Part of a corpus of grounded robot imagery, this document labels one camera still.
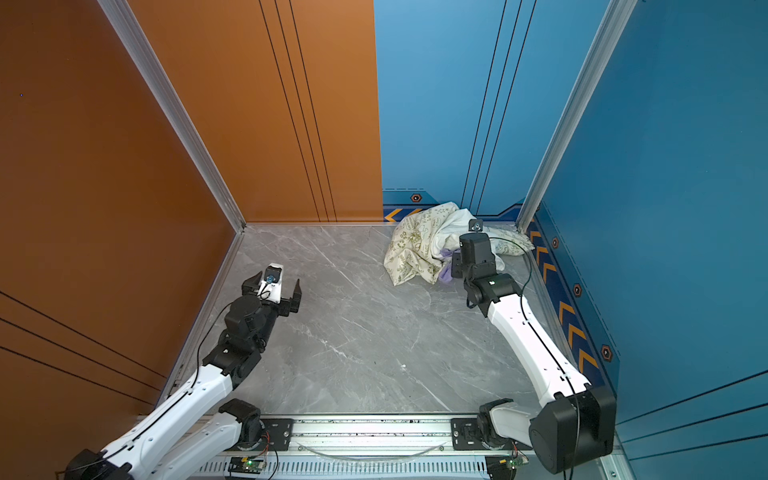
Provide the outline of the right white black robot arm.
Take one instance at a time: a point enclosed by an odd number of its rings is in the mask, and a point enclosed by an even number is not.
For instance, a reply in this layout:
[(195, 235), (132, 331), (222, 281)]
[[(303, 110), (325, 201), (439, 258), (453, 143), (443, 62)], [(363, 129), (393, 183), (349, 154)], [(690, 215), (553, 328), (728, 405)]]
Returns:
[(462, 280), (467, 306), (479, 309), (511, 346), (539, 403), (533, 413), (511, 399), (482, 405), (477, 415), (482, 441), (492, 449), (530, 446), (552, 474), (610, 455), (617, 413), (612, 390), (592, 385), (558, 349), (528, 306), (523, 285), (498, 271), (491, 237), (461, 235), (451, 274)]

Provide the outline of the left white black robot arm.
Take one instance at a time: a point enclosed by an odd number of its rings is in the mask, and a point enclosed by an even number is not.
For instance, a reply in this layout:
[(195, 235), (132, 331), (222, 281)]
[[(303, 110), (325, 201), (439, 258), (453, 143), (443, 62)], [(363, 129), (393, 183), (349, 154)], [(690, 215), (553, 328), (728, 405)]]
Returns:
[(261, 361), (277, 319), (300, 308), (301, 287), (285, 298), (282, 281), (276, 263), (245, 280), (222, 310), (216, 346), (197, 358), (190, 378), (102, 450), (78, 453), (59, 478), (186, 479), (228, 447), (266, 444), (260, 409), (231, 394)]

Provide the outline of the purple t-shirt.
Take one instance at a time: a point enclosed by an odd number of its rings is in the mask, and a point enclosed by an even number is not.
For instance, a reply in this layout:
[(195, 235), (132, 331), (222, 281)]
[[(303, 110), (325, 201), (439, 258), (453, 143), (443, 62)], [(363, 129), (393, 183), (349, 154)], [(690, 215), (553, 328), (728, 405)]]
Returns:
[(438, 281), (444, 284), (450, 284), (455, 278), (455, 263), (461, 261), (460, 250), (442, 249), (439, 254), (439, 260), (442, 263), (442, 267), (438, 274)]

